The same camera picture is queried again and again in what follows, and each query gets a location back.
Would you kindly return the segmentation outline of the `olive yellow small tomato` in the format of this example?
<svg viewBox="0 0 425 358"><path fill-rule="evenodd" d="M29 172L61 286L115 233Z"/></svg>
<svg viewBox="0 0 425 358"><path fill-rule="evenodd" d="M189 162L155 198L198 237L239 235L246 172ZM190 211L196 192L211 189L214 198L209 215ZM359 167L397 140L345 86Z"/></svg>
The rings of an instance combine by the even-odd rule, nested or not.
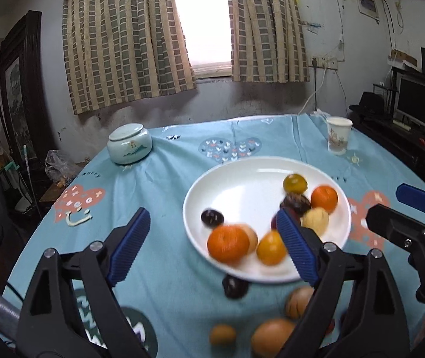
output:
<svg viewBox="0 0 425 358"><path fill-rule="evenodd" d="M286 193L303 194L307 190L308 184L302 175L293 173L285 177L283 188Z"/></svg>

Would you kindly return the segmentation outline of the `large orange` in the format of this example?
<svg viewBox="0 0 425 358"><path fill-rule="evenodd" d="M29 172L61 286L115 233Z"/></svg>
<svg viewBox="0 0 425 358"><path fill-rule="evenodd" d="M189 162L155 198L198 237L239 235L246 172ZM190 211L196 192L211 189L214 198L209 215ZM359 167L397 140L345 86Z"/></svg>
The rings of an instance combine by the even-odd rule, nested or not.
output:
<svg viewBox="0 0 425 358"><path fill-rule="evenodd" d="M208 236L208 254L220 263L236 263L249 251L250 239L239 226L222 225Z"/></svg>

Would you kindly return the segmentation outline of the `small tan longan fruit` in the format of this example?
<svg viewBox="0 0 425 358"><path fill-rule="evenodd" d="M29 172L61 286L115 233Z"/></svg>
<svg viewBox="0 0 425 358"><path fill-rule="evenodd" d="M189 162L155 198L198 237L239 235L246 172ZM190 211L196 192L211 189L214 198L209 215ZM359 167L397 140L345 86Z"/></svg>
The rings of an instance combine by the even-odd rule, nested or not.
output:
<svg viewBox="0 0 425 358"><path fill-rule="evenodd" d="M236 342L236 330L227 324L218 324L209 333L209 343L212 346L226 346Z"/></svg>

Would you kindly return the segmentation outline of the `dark brown mangosteen in plate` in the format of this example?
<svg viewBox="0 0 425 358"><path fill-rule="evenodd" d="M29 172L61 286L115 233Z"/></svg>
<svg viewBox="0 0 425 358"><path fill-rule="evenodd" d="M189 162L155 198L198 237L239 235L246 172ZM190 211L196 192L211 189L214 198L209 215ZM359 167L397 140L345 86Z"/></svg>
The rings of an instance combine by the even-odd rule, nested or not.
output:
<svg viewBox="0 0 425 358"><path fill-rule="evenodd" d="M311 210L312 206L306 196L297 193L287 193L282 202L280 202L280 208L291 210L299 219Z"/></svg>

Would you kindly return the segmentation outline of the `dark cherry on table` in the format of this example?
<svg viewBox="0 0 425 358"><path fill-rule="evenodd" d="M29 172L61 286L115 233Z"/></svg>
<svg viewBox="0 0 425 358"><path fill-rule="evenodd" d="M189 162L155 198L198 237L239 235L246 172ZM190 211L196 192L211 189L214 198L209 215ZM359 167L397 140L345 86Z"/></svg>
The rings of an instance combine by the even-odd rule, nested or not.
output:
<svg viewBox="0 0 425 358"><path fill-rule="evenodd" d="M226 275L222 280L222 287L228 299L238 300L244 297L249 289L250 283L235 276Z"/></svg>

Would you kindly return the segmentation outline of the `white oval plate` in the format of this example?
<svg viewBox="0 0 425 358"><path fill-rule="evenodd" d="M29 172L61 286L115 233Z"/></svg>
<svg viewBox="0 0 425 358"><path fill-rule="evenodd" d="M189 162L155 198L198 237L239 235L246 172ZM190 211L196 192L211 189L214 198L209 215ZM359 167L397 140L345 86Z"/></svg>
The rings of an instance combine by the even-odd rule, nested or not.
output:
<svg viewBox="0 0 425 358"><path fill-rule="evenodd" d="M183 224L190 243L200 256L224 273L250 282L284 284L299 280L288 256L276 266L262 264L255 254L249 254L236 264L214 260L207 249L211 230L200 219L205 209L215 209L223 214L226 224L246 224L262 238L270 230L272 218L285 197L283 181L292 173L302 175L307 181L306 196L311 196L312 191L322 185L337 191L338 205L320 239L344 247L351 232L351 209L340 185L307 163L258 156L215 166L203 173L187 192L183 202Z"/></svg>

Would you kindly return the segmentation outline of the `small dark cherry far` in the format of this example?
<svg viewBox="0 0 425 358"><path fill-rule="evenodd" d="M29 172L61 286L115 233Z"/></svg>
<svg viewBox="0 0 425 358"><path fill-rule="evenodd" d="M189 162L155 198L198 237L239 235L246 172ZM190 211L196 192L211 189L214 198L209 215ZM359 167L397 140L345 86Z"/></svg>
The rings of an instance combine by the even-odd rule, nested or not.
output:
<svg viewBox="0 0 425 358"><path fill-rule="evenodd" d="M225 221L224 216L215 209L205 209L201 213L200 219L209 229L215 229Z"/></svg>

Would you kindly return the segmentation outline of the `computer monitor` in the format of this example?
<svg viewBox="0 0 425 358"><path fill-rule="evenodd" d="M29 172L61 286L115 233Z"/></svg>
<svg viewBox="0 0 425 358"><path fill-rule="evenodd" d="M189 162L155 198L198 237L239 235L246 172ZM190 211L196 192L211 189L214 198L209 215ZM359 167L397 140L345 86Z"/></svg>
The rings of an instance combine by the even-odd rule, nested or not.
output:
<svg viewBox="0 0 425 358"><path fill-rule="evenodd" d="M425 127L425 83L401 76L395 111Z"/></svg>

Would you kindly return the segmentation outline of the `pale green ceramic jar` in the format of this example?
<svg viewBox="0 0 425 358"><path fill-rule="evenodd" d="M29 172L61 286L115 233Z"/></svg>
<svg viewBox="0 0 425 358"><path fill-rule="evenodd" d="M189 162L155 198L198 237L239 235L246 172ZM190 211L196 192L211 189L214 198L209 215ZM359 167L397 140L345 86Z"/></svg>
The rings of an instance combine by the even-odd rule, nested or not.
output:
<svg viewBox="0 0 425 358"><path fill-rule="evenodd" d="M107 151L113 163L128 165L141 161L153 149L153 140L143 124L124 124L108 137Z"/></svg>

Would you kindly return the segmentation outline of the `black hat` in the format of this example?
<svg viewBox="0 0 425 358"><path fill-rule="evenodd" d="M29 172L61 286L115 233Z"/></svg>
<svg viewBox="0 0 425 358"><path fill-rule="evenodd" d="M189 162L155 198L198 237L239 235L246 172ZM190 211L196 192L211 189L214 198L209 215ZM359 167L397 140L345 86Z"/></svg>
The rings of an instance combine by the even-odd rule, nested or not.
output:
<svg viewBox="0 0 425 358"><path fill-rule="evenodd" d="M380 118L385 116L385 99L374 92L364 91L359 103L348 108L362 117Z"/></svg>

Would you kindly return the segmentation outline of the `white paper cup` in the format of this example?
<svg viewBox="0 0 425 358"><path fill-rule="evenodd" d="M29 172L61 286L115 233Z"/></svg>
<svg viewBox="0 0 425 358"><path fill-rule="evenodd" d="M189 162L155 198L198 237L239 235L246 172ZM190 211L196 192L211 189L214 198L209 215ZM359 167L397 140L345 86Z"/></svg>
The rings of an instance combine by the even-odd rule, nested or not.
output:
<svg viewBox="0 0 425 358"><path fill-rule="evenodd" d="M332 154L342 155L348 147L352 121L339 116L326 118L328 150Z"/></svg>

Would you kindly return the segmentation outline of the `dark framed picture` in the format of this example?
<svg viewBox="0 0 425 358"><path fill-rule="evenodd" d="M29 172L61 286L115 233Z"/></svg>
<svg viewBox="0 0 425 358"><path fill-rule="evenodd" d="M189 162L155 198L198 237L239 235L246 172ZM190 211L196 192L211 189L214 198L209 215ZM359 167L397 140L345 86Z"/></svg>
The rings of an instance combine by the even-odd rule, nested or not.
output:
<svg viewBox="0 0 425 358"><path fill-rule="evenodd" d="M40 63L42 13L29 10L1 42L0 82L7 139L15 158L26 146L40 161L55 149Z"/></svg>

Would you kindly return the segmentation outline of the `right checkered curtain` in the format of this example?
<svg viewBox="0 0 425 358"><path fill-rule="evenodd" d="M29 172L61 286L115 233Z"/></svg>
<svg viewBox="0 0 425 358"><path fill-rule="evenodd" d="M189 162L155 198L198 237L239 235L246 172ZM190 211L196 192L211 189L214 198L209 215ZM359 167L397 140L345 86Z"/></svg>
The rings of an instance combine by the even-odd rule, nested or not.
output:
<svg viewBox="0 0 425 358"><path fill-rule="evenodd" d="M234 82L309 80L297 0L228 0Z"/></svg>

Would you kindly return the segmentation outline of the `checkered curtain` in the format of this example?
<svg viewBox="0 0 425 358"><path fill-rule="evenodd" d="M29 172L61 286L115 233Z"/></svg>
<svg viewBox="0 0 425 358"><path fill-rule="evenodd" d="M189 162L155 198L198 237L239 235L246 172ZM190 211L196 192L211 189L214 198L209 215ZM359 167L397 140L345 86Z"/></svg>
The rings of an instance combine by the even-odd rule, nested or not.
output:
<svg viewBox="0 0 425 358"><path fill-rule="evenodd" d="M175 0L64 0L74 113L196 88Z"/></svg>
<svg viewBox="0 0 425 358"><path fill-rule="evenodd" d="M234 82L309 80L297 0L228 0Z"/></svg>

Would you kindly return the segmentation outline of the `left checkered curtain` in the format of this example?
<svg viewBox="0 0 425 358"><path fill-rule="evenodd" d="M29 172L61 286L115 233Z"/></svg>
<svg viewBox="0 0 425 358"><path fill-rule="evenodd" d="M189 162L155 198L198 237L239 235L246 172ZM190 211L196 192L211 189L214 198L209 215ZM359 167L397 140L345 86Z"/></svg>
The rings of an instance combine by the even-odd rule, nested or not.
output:
<svg viewBox="0 0 425 358"><path fill-rule="evenodd" d="M196 88L175 0L64 0L74 113Z"/></svg>

